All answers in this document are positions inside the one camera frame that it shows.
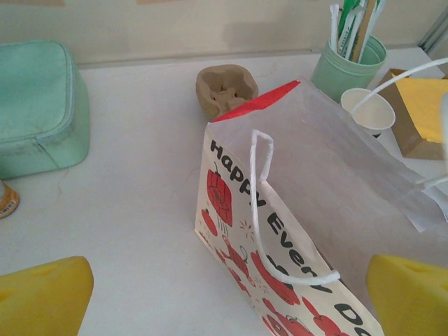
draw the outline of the brown cardboard box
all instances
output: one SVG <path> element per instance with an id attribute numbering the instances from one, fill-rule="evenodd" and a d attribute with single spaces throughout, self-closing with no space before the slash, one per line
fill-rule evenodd
<path id="1" fill-rule="evenodd" d="M 381 83 L 404 71 L 389 69 Z M 404 158 L 444 159 L 440 120 L 442 97 L 438 98 L 438 95 L 448 92 L 448 80 L 445 79 L 404 78 L 379 93 L 395 111 L 396 122 L 392 130 Z"/>

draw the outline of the brown clay object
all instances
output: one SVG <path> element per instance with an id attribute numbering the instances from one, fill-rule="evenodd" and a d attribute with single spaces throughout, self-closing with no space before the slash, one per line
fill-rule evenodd
<path id="1" fill-rule="evenodd" d="M 196 95 L 210 119 L 235 109 L 258 96 L 258 86 L 242 66 L 210 66 L 197 75 Z"/>

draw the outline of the yellow object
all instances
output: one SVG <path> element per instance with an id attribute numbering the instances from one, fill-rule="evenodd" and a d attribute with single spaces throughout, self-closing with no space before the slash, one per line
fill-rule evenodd
<path id="1" fill-rule="evenodd" d="M 376 255 L 367 287 L 386 336 L 448 335 L 448 269 Z"/>
<path id="2" fill-rule="evenodd" d="M 403 78 L 396 85 L 421 138 L 441 144 L 440 102 L 448 92 L 448 80 Z"/>
<path id="3" fill-rule="evenodd" d="M 84 257 L 0 276 L 0 336 L 75 336 L 92 290 Z"/>

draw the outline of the mint green pouch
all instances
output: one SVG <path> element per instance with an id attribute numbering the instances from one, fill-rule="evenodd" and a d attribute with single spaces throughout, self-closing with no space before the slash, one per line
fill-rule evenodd
<path id="1" fill-rule="evenodd" d="M 88 92 L 67 47 L 0 45 L 0 179 L 76 165 L 89 145 Z"/>

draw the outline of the bottle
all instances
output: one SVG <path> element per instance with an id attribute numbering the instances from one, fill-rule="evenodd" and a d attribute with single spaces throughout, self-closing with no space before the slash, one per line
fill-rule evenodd
<path id="1" fill-rule="evenodd" d="M 19 206 L 19 202 L 19 194 L 0 181 L 0 219 L 11 215 Z"/>

